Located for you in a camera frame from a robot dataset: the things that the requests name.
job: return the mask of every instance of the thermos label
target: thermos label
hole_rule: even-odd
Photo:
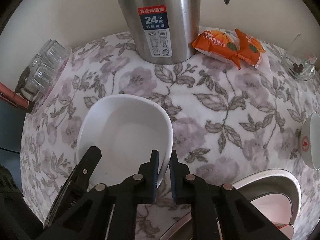
[[[138,8],[141,23],[153,57],[171,57],[171,39],[165,5]]]

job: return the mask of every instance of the table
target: table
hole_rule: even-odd
[[[306,239],[319,221],[314,207],[320,204],[320,173],[304,164],[298,137],[305,119],[320,113],[320,76],[293,80],[280,64],[283,50],[263,46],[273,77],[247,65],[238,71],[200,53],[174,66],[154,65],[140,58],[128,32],[75,48],[59,93],[43,112],[25,118],[21,177],[28,206],[45,220],[77,164],[77,137],[87,112],[99,98],[125,93],[166,110],[179,160],[209,183],[233,183],[272,168],[292,172],[302,190],[294,239]],[[173,203],[167,174],[156,203],[138,207],[136,239],[158,239],[189,211]]]

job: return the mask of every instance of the orange snack packet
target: orange snack packet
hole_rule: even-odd
[[[192,46],[209,57],[235,65],[240,69],[236,41],[225,32],[217,29],[204,31],[192,43]]]
[[[266,52],[260,41],[243,33],[239,29],[236,29],[236,34],[240,44],[240,50],[238,52],[239,58],[243,59],[251,66],[258,67],[262,60],[261,54]]]

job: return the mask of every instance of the white plate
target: white plate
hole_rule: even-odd
[[[312,113],[304,122],[299,138],[299,149],[303,161],[314,170],[320,170],[320,115]]]
[[[89,110],[80,129],[76,158],[79,162],[90,146],[97,146],[102,158],[90,183],[112,186],[138,173],[156,149],[159,186],[168,168],[172,142],[170,118],[158,104],[133,95],[112,95]]]

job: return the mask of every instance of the black cable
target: black cable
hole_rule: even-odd
[[[7,151],[7,152],[20,154],[19,152],[15,152],[15,151],[12,151],[12,150],[4,149],[2,147],[0,147],[0,150],[4,150],[4,151]]]

